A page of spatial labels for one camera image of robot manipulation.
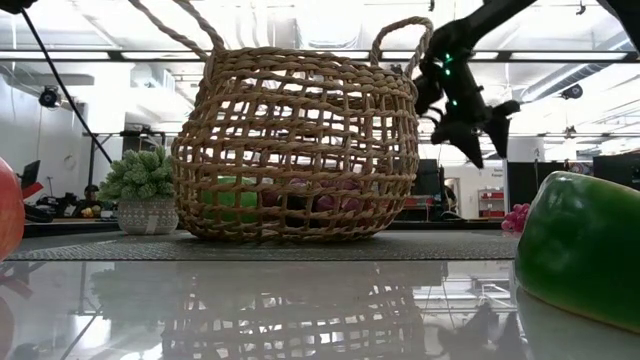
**woven basket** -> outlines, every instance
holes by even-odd
[[[413,68],[431,21],[385,27],[371,65],[274,47],[227,50],[187,0],[174,0],[214,44],[211,56],[130,2],[206,62],[195,110],[171,146],[183,226],[206,239],[347,240],[383,230],[401,211],[418,164]],[[427,31],[407,68],[378,66],[388,33]]]

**person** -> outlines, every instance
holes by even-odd
[[[444,186],[444,193],[447,196],[447,204],[449,205],[449,211],[456,212],[458,207],[458,199],[455,192],[449,185]]]
[[[96,185],[87,185],[87,187],[84,188],[84,199],[78,202],[72,217],[100,217],[102,202],[98,200],[98,191],[100,191],[100,189]]]

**pipe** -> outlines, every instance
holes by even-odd
[[[620,32],[609,40],[600,44],[596,51],[634,51],[631,40],[624,32]],[[555,94],[567,87],[599,73],[611,64],[594,63],[582,65],[565,65],[554,71],[547,77],[526,88],[521,94],[523,102],[540,100],[551,94]]]

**potted succulent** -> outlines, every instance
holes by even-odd
[[[118,201],[118,225],[130,235],[168,234],[178,226],[171,163],[164,148],[127,150],[100,184],[101,200]]]

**security camera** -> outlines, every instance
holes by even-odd
[[[564,89],[561,93],[560,93],[560,97],[565,99],[565,100],[569,100],[569,99],[579,99],[582,97],[583,94],[583,90],[582,90],[582,86],[580,86],[580,84],[575,84],[571,87],[568,87],[566,89]]]
[[[56,109],[60,107],[62,96],[58,93],[57,86],[45,86],[44,91],[40,94],[38,102],[42,107],[47,109]]]

